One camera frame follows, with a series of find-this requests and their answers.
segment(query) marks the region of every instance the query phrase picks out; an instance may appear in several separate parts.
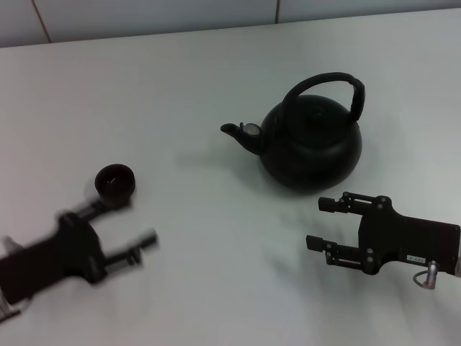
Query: kettle handle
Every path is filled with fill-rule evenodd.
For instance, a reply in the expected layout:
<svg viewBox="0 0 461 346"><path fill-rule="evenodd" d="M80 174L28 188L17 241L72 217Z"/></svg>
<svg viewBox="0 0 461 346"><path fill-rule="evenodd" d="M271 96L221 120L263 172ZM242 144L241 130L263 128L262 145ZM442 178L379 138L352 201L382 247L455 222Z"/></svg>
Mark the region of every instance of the kettle handle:
<svg viewBox="0 0 461 346"><path fill-rule="evenodd" d="M351 111L349 112L349 122L355 123L362 115L363 106L365 103L365 85L350 74L343 74L342 72L332 72L329 74L319 74L310 77L305 81L300 82L293 89L291 89L287 96L283 99L282 106L280 107L279 114L277 115L277 122L282 123L283 115L296 101L297 97L307 89L315 85L328 83L330 81L346 81L354 87L354 97L352 98Z"/></svg>

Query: white wall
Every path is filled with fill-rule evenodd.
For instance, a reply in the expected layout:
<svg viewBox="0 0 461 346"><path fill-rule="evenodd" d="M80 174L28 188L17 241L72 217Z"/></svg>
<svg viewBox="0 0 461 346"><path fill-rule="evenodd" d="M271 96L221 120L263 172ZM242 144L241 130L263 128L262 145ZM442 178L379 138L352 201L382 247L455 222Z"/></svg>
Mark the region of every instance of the white wall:
<svg viewBox="0 0 461 346"><path fill-rule="evenodd" d="M461 7L461 0L282 0L279 22Z"/></svg>
<svg viewBox="0 0 461 346"><path fill-rule="evenodd" d="M36 0L53 42L274 23L277 0Z"/></svg>
<svg viewBox="0 0 461 346"><path fill-rule="evenodd" d="M272 24L277 0L35 0L53 42ZM280 0L280 22L461 7L461 0ZM31 0L0 0L0 47L46 43Z"/></svg>
<svg viewBox="0 0 461 346"><path fill-rule="evenodd" d="M0 0L0 48L46 42L30 0Z"/></svg>

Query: black kettle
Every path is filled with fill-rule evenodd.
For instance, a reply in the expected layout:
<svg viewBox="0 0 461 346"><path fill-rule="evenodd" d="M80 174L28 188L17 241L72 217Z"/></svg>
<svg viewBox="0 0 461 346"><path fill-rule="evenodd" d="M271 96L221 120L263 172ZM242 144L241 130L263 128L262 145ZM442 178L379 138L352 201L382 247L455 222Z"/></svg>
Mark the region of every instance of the black kettle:
<svg viewBox="0 0 461 346"><path fill-rule="evenodd" d="M326 97L300 95L315 85L346 81L354 87L351 110ZM350 74L319 74L288 92L261 127L225 124L221 131L259 155L266 170L283 185L301 192L334 186L354 170L362 152L357 124L365 87Z"/></svg>

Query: label sticker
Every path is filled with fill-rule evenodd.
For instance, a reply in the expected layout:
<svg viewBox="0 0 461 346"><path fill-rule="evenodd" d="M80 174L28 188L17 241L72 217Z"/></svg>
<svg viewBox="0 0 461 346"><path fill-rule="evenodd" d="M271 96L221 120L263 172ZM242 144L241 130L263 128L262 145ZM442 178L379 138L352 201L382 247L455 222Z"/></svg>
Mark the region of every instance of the label sticker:
<svg viewBox="0 0 461 346"><path fill-rule="evenodd" d="M426 263L426 259L423 257L411 256L409 254L406 255L407 261L418 262L418 263Z"/></svg>

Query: kettle spout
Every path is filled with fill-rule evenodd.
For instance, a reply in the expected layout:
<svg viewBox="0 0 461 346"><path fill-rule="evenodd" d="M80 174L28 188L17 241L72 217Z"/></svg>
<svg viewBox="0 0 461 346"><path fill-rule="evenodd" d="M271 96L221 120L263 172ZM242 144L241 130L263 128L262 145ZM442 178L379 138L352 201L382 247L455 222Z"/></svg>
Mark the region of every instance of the kettle spout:
<svg viewBox="0 0 461 346"><path fill-rule="evenodd" d="M253 154L261 155L264 151L265 140L262 129L256 124L240 123L240 126L234 124L225 124L221 126L221 131L234 137L241 146Z"/></svg>

